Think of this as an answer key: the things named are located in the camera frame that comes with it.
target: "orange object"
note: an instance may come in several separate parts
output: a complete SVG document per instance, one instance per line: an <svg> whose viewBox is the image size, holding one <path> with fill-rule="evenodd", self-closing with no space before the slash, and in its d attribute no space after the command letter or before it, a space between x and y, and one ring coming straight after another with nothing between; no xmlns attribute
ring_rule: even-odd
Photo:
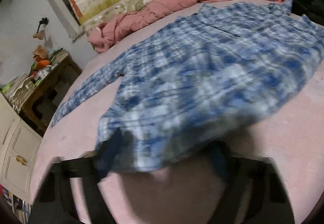
<svg viewBox="0 0 324 224"><path fill-rule="evenodd" d="M42 60L39 61L36 65L36 70L41 70L42 68L45 68L46 66L48 66L51 62L49 60Z"/></svg>

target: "white wall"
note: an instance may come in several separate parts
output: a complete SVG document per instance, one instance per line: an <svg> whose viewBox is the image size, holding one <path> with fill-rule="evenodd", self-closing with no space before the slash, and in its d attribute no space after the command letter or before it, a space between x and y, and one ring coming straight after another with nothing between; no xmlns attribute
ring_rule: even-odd
<svg viewBox="0 0 324 224"><path fill-rule="evenodd" d="M4 85L23 73L28 73L33 63L32 52L44 40L33 38L42 17L49 19L47 36L50 34L53 47L68 50L73 60L81 67L96 56L84 35L72 43L61 22L47 0L12 0L0 4L0 84Z"/></svg>

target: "black cloth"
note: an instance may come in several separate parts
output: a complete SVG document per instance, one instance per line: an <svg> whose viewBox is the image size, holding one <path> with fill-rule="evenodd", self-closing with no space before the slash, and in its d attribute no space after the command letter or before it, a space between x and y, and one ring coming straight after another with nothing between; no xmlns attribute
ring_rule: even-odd
<svg viewBox="0 0 324 224"><path fill-rule="evenodd" d="M292 13L305 14L311 21L324 26L323 0L293 0Z"/></svg>

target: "white cabinet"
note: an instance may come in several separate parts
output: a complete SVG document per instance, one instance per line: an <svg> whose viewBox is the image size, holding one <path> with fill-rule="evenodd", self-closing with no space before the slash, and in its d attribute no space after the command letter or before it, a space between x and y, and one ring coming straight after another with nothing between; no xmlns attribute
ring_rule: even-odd
<svg viewBox="0 0 324 224"><path fill-rule="evenodd" d="M0 184L28 203L30 177L41 140L0 93Z"/></svg>

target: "cabinet door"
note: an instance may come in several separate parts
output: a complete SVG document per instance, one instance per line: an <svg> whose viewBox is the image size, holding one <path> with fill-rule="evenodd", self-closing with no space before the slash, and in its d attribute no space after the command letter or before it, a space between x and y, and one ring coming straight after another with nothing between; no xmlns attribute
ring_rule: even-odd
<svg viewBox="0 0 324 224"><path fill-rule="evenodd" d="M14 155L23 157L29 166L33 166L41 140L42 138L21 120L10 140L8 150Z"/></svg>
<svg viewBox="0 0 324 224"><path fill-rule="evenodd" d="M15 196L31 203L29 184L32 167L7 151L1 173L1 184Z"/></svg>
<svg viewBox="0 0 324 224"><path fill-rule="evenodd" d="M7 137L9 128L14 122L15 118L19 116L15 113L13 109L10 109L9 103L7 103L4 96L0 93L0 145L4 143Z"/></svg>
<svg viewBox="0 0 324 224"><path fill-rule="evenodd" d="M42 138L23 120L9 142L1 171L1 184L22 200L30 201L31 172Z"/></svg>

